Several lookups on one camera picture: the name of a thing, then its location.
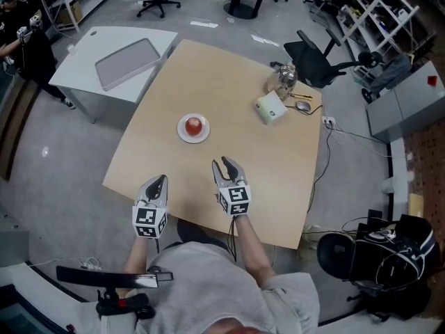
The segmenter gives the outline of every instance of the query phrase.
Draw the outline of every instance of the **gray t-shirt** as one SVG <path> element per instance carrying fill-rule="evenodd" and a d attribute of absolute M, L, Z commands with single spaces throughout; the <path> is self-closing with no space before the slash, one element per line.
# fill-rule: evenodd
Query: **gray t-shirt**
<path fill-rule="evenodd" d="M 224 318 L 270 333 L 316 330 L 320 305 L 308 273 L 278 275 L 259 288 L 227 251 L 196 242 L 163 251 L 152 265 L 173 272 L 175 279 L 128 294 L 147 293 L 156 309 L 153 319 L 138 323 L 137 334 L 197 334 Z"/>

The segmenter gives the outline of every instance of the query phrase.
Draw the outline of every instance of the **concrete floor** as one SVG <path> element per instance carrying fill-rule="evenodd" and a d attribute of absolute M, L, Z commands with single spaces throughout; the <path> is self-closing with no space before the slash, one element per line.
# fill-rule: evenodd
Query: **concrete floor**
<path fill-rule="evenodd" d="M 157 9 L 137 18 L 140 6 L 136 0 L 107 0 L 82 22 L 80 33 L 70 35 L 80 38 L 91 26 L 165 29 L 178 32 L 180 38 L 207 43 L 264 64 L 287 61 L 289 57 L 282 46 L 298 40 L 299 29 L 321 49 L 329 42 L 324 28 L 312 22 L 309 6 L 303 5 L 302 0 L 287 3 L 264 0 L 258 18 L 235 19 L 234 23 L 227 20 L 230 16 L 223 10 L 224 1 L 180 1 L 181 9 L 167 6 L 165 19 L 159 19 Z M 218 27 L 193 26 L 192 20 L 209 20 Z M 337 26 L 331 25 L 340 35 Z M 256 42 L 252 35 L 280 46 Z M 63 37 L 53 45 L 58 60 L 65 58 L 66 46 L 73 42 L 76 41 Z M 350 60 L 345 46 L 335 47 L 328 58 L 334 64 Z M 350 71 L 336 79 L 323 89 L 323 114 L 335 117 L 337 126 L 344 130 L 369 136 L 360 88 Z M 45 92 L 40 94 L 22 134 L 11 180 L 0 181 L 0 202 L 30 230 L 32 262 L 94 256 L 105 269 L 118 271 L 134 238 L 132 204 L 105 189 L 102 181 L 136 106 L 105 97 L 81 95 L 79 98 L 97 116 L 95 125 L 79 111 L 67 109 Z M 326 165 L 327 133 L 323 129 L 320 135 L 316 176 Z M 387 177 L 387 159 L 374 153 L 386 154 L 382 144 L 364 139 L 360 139 L 360 144 L 347 134 L 334 135 L 338 142 L 333 137 L 329 140 L 330 165 L 316 186 L 307 223 L 338 229 L 350 219 L 366 216 L 368 209 L 385 210 L 387 198 L 380 191 L 380 183 Z M 46 156 L 42 153 L 44 148 L 48 150 Z M 175 223 L 169 222 L 160 240 L 162 248 L 178 239 Z M 216 236 L 224 239 L 222 234 Z M 272 246 L 267 246 L 267 251 L 274 257 Z M 151 246 L 149 256 L 155 252 Z M 41 269 L 54 278 L 55 266 L 53 262 Z M 321 320 L 351 309 L 346 297 L 355 293 L 355 288 L 325 274 L 316 262 L 315 251 L 277 248 L 275 269 L 279 273 L 308 271 L 313 275 L 321 300 Z M 67 287 L 87 299 L 95 299 L 91 288 Z"/>

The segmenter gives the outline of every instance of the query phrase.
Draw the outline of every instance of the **red apple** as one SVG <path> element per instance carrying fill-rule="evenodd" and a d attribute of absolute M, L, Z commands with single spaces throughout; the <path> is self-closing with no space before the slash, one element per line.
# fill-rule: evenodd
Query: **red apple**
<path fill-rule="evenodd" d="M 202 131 L 202 122 L 198 118 L 189 118 L 186 121 L 186 131 L 190 136 L 197 136 Z"/>

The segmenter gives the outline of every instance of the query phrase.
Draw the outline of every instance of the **computer mouse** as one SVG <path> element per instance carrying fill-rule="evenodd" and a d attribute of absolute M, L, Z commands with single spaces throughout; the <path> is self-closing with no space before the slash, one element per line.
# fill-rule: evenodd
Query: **computer mouse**
<path fill-rule="evenodd" d="M 304 113 L 309 113 L 311 111 L 311 105 L 308 102 L 302 102 L 301 100 L 296 102 L 296 108 Z"/>

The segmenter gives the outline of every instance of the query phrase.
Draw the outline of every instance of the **power outlet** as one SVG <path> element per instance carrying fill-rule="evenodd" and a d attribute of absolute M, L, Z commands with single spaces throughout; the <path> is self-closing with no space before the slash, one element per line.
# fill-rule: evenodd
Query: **power outlet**
<path fill-rule="evenodd" d="M 335 119 L 334 119 L 334 118 L 331 118 L 331 117 L 328 117 L 328 116 L 322 116 L 322 117 L 321 117 L 321 122 L 322 122 L 324 125 L 330 125 L 330 124 L 335 125 Z"/>

